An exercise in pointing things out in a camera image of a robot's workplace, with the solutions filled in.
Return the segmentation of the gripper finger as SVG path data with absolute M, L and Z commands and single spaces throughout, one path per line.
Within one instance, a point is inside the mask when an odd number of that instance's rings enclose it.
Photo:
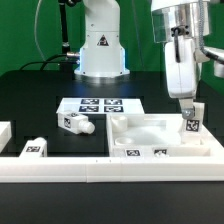
M 193 105 L 193 99 L 180 99 L 180 108 L 182 112 L 182 117 L 184 119 L 192 119 L 195 116 L 195 109 Z

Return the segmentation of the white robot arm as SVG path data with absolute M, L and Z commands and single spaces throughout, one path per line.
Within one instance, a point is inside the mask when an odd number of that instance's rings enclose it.
M 97 82 L 129 73 L 119 42 L 120 7 L 115 0 L 83 0 L 85 43 L 75 74 Z M 202 64 L 214 62 L 214 75 L 224 78 L 224 49 L 207 47 L 210 0 L 152 0 L 154 41 L 164 44 L 169 96 L 179 100 L 182 117 L 196 116 L 193 99 Z

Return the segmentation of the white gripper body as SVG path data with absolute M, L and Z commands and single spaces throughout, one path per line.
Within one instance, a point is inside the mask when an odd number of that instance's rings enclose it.
M 171 98 L 193 98 L 197 75 L 192 39 L 176 37 L 165 45 L 165 68 L 168 93 Z

